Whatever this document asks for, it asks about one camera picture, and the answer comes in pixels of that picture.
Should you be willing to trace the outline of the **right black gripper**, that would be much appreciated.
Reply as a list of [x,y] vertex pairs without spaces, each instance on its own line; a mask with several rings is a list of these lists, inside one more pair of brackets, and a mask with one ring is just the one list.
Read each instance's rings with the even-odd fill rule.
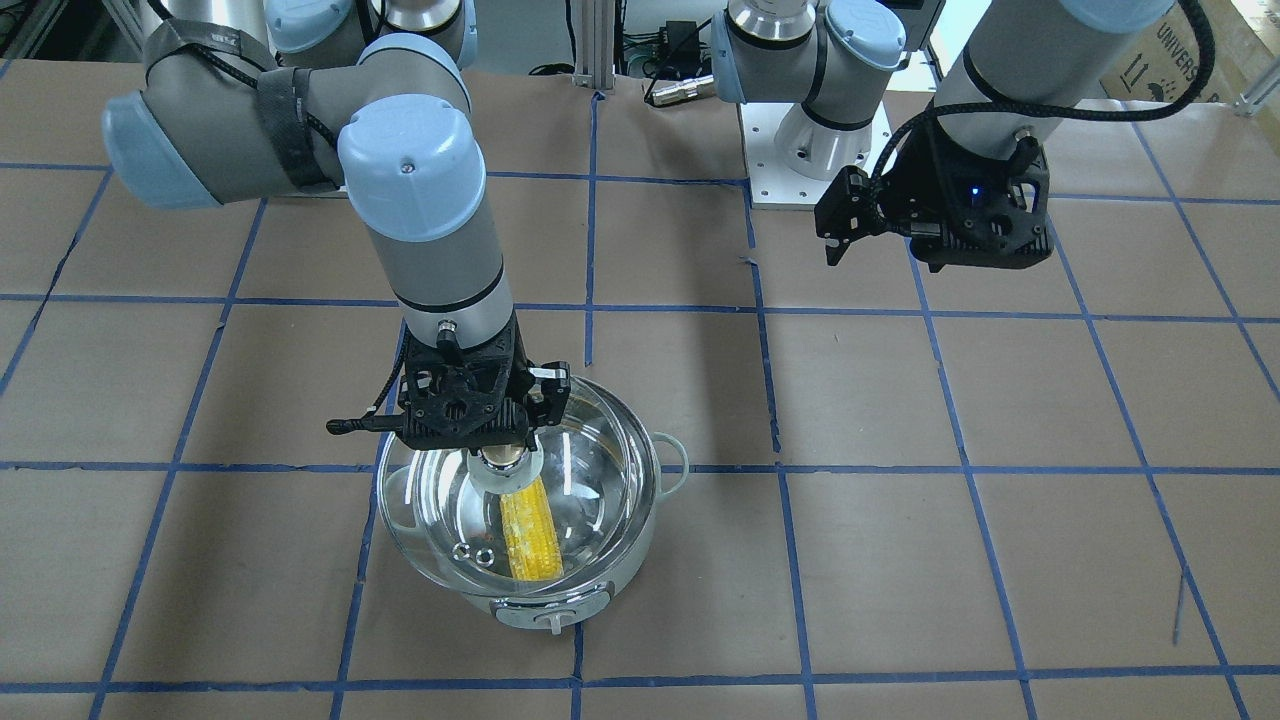
[[438,329],[431,347],[407,334],[398,405],[398,437],[410,448],[535,448],[541,427],[561,423],[571,395],[570,365],[532,363],[517,319],[497,336],[462,348],[456,332]]

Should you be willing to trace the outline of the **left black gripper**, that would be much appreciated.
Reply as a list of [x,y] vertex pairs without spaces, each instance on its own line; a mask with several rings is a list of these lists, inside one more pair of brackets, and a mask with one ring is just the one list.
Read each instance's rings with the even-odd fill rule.
[[943,266],[1025,269],[1053,254],[1046,218],[1050,172],[1039,140],[1015,135],[1005,159],[974,154],[940,126],[911,132],[893,167],[872,184],[845,167],[814,206],[826,264],[860,238],[892,232],[931,272]]

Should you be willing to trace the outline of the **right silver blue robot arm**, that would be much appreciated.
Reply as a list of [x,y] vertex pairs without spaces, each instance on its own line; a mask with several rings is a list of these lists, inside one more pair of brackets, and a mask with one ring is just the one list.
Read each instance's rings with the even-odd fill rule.
[[159,209],[344,191],[404,318],[397,413],[329,433],[392,433],[415,450],[526,454],[570,398],[564,363],[529,360],[461,67],[467,1],[424,27],[364,28],[370,3],[268,1],[262,33],[154,3],[145,86],[108,101],[110,161]]

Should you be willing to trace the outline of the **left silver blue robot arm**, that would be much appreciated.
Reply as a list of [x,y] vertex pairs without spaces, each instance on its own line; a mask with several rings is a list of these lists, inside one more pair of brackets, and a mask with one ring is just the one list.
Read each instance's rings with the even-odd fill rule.
[[913,29],[879,1],[730,1],[710,20],[716,91],[727,102],[786,102],[781,143],[827,182],[814,208],[826,260],[865,237],[900,234],[932,272],[1027,269],[1051,258],[1046,140],[1064,120],[1174,114],[1079,108],[1169,1],[992,1],[925,109],[874,161],[817,160],[817,142],[870,128]]

